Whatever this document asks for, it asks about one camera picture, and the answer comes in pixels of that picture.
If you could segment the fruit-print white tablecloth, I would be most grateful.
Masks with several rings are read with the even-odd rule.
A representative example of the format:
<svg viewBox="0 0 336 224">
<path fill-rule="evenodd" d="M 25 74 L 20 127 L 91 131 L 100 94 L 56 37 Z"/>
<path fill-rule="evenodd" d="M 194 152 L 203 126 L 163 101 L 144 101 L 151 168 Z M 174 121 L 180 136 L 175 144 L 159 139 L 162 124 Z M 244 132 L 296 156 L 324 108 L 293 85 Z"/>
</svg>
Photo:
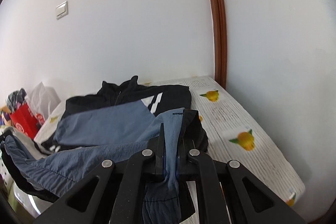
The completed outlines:
<svg viewBox="0 0 336 224">
<path fill-rule="evenodd" d="M 172 85 L 189 88 L 191 109 L 198 112 L 208 137 L 205 152 L 221 161 L 238 160 L 288 206 L 294 205 L 303 193 L 302 181 L 263 129 L 228 93 L 210 78 Z M 37 142 L 48 138 L 38 135 Z"/>
</svg>

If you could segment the black white blue jacket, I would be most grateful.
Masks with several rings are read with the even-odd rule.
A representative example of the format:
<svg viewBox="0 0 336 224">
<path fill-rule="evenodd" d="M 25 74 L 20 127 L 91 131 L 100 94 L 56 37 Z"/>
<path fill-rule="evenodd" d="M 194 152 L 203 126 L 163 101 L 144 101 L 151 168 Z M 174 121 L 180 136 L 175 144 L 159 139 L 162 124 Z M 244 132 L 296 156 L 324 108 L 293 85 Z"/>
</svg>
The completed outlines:
<svg viewBox="0 0 336 224">
<path fill-rule="evenodd" d="M 178 141 L 183 110 L 191 109 L 187 86 L 143 86 L 137 76 L 120 85 L 102 83 L 96 94 L 72 97 L 54 133 L 29 149 L 7 135 L 5 149 L 31 192 L 54 202 L 104 160 L 121 162 L 165 133 L 165 178 L 146 188 L 145 223 L 180 223 L 195 213 L 188 186 L 178 181 Z M 197 147 L 207 151 L 208 137 Z"/>
</svg>

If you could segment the brown wooden door frame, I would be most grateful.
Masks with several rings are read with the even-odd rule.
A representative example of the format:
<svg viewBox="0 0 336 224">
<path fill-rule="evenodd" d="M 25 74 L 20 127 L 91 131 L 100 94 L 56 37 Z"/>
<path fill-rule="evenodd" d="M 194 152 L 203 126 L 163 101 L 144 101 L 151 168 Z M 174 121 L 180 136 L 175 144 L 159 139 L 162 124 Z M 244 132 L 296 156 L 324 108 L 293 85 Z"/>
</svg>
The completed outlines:
<svg viewBox="0 0 336 224">
<path fill-rule="evenodd" d="M 210 0 L 214 33 L 215 81 L 227 84 L 227 23 L 224 0 Z"/>
</svg>

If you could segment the white wall light switch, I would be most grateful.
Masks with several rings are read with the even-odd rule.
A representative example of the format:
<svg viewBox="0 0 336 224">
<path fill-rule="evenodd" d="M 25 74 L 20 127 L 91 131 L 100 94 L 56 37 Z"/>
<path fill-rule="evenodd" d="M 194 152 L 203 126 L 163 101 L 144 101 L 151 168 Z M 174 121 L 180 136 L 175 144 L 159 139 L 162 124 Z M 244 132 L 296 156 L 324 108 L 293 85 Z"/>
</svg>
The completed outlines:
<svg viewBox="0 0 336 224">
<path fill-rule="evenodd" d="M 60 18 L 68 15 L 68 2 L 65 1 L 58 5 L 55 9 L 56 19 L 59 20 Z"/>
</svg>

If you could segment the red paper shopping bag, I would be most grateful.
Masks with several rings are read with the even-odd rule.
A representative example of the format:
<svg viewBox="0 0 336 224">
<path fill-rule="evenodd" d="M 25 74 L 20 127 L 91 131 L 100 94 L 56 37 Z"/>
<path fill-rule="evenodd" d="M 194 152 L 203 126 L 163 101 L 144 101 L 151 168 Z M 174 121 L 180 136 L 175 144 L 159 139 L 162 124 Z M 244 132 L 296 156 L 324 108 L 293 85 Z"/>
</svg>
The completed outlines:
<svg viewBox="0 0 336 224">
<path fill-rule="evenodd" d="M 34 139 L 45 123 L 45 118 L 41 113 L 34 114 L 27 103 L 22 104 L 15 112 L 10 114 L 10 118 L 14 127 Z"/>
</svg>

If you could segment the plaid clothes in bag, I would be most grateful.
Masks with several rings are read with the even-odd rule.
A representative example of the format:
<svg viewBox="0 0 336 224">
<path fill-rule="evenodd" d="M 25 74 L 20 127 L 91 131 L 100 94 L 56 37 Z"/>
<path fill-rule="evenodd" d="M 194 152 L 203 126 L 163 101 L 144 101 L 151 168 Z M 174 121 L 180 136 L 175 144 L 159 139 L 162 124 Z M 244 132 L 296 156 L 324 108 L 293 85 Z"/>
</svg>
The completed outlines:
<svg viewBox="0 0 336 224">
<path fill-rule="evenodd" d="M 26 95 L 27 93 L 24 88 L 10 93 L 6 99 L 6 106 L 12 113 L 15 112 L 22 104 L 25 103 Z"/>
</svg>

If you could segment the white plastic bag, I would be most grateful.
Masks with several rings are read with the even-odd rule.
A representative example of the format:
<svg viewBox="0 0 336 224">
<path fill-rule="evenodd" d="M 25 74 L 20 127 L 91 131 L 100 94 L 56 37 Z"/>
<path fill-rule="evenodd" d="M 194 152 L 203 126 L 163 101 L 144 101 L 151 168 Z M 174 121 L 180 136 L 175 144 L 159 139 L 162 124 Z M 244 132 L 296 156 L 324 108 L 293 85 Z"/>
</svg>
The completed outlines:
<svg viewBox="0 0 336 224">
<path fill-rule="evenodd" d="M 38 83 L 32 91 L 27 93 L 25 100 L 40 124 L 45 123 L 61 102 L 55 89 L 45 86 L 42 82 Z"/>
</svg>

